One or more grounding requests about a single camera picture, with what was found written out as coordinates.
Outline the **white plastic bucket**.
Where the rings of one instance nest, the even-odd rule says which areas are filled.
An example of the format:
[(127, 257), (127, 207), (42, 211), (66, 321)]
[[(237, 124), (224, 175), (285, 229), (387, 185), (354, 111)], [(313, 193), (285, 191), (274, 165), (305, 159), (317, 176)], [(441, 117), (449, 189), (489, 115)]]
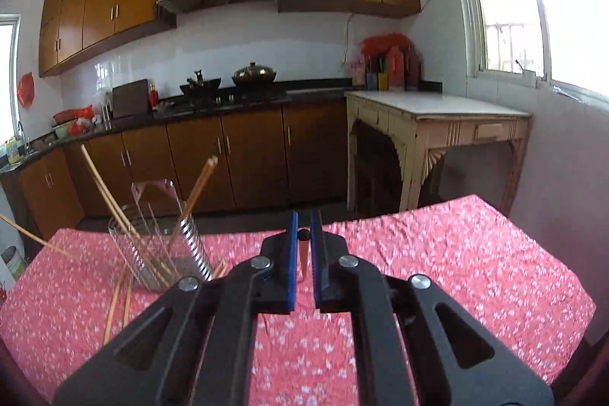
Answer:
[(15, 246), (9, 246), (1, 253), (2, 261), (13, 275), (14, 280), (19, 280), (25, 273), (28, 264)]

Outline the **dark soy sauce jug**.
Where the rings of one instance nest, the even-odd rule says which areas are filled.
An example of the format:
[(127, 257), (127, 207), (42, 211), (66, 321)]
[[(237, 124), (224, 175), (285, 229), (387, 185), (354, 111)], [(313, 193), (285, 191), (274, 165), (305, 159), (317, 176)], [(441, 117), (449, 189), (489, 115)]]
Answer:
[(405, 87), (407, 91), (417, 91), (420, 83), (420, 61), (418, 52), (410, 47), (405, 54)]

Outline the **wooden chopstick extra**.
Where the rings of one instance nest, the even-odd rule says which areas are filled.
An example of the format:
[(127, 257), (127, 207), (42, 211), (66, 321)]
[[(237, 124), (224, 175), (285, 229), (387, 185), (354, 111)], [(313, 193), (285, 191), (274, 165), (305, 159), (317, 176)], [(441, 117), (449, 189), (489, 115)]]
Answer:
[(126, 291), (125, 291), (125, 302), (122, 316), (122, 329), (128, 326), (130, 322), (130, 306), (132, 299), (132, 288), (133, 288), (133, 276), (129, 275), (126, 279)]

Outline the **wooden chopstick crossed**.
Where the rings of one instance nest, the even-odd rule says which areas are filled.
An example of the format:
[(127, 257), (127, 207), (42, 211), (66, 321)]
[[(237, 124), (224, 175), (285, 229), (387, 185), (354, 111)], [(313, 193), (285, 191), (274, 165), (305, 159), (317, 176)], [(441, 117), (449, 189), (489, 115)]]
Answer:
[(298, 259), (301, 280), (305, 281), (309, 271), (309, 252), (311, 242), (311, 231), (308, 228), (299, 229), (297, 232)]
[(219, 264), (213, 270), (213, 279), (221, 278), (225, 275), (228, 264), (225, 260), (220, 260)]

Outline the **red sauce bottle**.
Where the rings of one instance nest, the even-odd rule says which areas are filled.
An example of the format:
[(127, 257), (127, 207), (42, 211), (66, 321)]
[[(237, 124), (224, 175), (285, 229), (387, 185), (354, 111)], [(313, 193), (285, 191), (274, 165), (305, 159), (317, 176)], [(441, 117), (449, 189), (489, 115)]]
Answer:
[(149, 100), (150, 107), (152, 109), (156, 109), (159, 104), (159, 94), (158, 94), (158, 91), (157, 91), (154, 83), (150, 84), (148, 100)]

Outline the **red plastic bag on wall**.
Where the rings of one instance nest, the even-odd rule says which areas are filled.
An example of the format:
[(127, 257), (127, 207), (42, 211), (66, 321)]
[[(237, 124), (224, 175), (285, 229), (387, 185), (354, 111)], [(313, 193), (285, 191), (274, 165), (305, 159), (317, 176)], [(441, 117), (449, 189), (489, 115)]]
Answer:
[(16, 96), (20, 107), (29, 109), (32, 106), (35, 98), (35, 81), (32, 72), (28, 72), (19, 78)]

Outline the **yellow detergent bottle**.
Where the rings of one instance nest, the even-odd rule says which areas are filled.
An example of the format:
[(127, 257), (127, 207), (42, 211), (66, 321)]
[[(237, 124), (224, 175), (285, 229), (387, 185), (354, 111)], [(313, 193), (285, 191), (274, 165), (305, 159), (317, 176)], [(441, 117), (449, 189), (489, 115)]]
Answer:
[(21, 161), (19, 140), (11, 137), (5, 143), (6, 156), (9, 164), (18, 164)]

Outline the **lidded dark wok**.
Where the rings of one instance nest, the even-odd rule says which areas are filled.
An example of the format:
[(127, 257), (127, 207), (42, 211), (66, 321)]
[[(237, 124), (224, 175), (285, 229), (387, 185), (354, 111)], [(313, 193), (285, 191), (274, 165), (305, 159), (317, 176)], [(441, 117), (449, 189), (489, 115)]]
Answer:
[(261, 89), (271, 86), (276, 80), (277, 72), (273, 68), (251, 62), (248, 66), (235, 71), (232, 81), (242, 89)]

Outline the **white mug on windowsill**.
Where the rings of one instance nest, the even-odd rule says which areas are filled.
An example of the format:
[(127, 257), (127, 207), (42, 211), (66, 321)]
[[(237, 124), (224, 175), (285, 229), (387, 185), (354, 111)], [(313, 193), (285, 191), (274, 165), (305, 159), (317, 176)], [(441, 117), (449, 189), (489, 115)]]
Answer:
[(538, 83), (536, 72), (534, 70), (526, 69), (525, 66), (523, 66), (518, 60), (515, 60), (515, 63), (521, 70), (522, 84), (527, 88), (535, 89)]

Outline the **green basin with red bowl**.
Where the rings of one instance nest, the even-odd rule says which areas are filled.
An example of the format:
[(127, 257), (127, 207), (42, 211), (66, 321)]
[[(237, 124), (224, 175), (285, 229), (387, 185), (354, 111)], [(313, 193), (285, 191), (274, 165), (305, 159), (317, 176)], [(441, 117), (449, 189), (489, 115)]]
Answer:
[(58, 139), (78, 136), (93, 128), (94, 119), (92, 105), (62, 110), (53, 116), (53, 132)]

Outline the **orange oil jug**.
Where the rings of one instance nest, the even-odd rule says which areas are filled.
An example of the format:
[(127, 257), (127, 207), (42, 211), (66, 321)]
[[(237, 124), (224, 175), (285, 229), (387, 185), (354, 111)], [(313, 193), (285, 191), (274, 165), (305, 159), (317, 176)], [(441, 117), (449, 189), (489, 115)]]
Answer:
[(405, 61), (403, 52), (398, 46), (389, 49), (386, 56), (388, 89), (396, 92), (405, 90)]

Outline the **red plastic bag on counter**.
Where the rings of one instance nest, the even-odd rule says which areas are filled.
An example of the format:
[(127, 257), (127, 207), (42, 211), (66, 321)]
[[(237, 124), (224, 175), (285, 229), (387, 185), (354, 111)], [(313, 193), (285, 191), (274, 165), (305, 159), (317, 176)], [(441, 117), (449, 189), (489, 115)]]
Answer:
[(407, 49), (414, 47), (414, 42), (402, 33), (374, 35), (360, 42), (360, 54), (364, 58), (378, 58), (382, 54), (387, 54), (393, 47)]

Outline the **cream wooden side table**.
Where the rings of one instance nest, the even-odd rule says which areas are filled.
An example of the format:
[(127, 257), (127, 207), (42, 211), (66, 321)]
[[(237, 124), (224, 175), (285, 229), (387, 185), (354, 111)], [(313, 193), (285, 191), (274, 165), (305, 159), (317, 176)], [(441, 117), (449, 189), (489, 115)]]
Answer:
[(421, 185), (447, 151), (458, 146), (492, 142), (510, 144), (514, 163), (506, 180), (500, 212), (512, 209), (532, 115), (479, 100), (421, 92), (352, 91), (347, 101), (348, 182), (347, 206), (354, 210), (355, 155), (353, 126), (365, 123), (388, 136), (400, 161), (400, 210), (418, 207)]

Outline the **gas stove top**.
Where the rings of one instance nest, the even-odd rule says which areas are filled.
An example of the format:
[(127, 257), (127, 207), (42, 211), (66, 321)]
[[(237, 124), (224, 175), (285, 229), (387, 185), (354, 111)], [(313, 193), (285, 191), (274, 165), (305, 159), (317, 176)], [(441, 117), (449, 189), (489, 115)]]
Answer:
[(172, 109), (209, 109), (232, 105), (254, 105), (277, 101), (287, 96), (286, 91), (270, 89), (259, 91), (238, 91), (224, 89), (214, 92), (195, 93), (174, 98), (170, 106)]

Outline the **lower wooden base cabinets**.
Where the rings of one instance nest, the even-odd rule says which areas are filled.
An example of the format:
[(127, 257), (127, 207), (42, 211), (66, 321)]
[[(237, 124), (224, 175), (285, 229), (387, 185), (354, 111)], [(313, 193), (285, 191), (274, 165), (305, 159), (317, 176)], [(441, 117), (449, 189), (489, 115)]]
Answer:
[(57, 144), (14, 168), (1, 169), (1, 191), (18, 223), (50, 239), (109, 211), (84, 164), (84, 146), (119, 204), (131, 185), (169, 179), (187, 198), (204, 161), (216, 171), (197, 214), (319, 206), (347, 195), (344, 96), (315, 96), (202, 115), (126, 123), (88, 139)]

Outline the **dark wooden cutting board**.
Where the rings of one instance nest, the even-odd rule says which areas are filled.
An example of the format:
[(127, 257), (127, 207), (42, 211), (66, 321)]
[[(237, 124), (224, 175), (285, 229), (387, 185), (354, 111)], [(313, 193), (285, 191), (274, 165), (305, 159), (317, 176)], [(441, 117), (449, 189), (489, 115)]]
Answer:
[(113, 88), (113, 118), (129, 118), (133, 115), (145, 115), (149, 112), (149, 83), (139, 79)]

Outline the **black wok on stove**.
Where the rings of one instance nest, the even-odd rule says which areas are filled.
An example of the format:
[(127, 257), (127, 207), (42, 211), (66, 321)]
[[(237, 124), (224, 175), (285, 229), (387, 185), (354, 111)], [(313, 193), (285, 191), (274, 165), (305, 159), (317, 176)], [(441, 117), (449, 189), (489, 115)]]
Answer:
[(201, 70), (194, 71), (195, 77), (189, 77), (187, 83), (181, 84), (184, 96), (190, 99), (210, 99), (217, 95), (222, 79), (206, 78)]

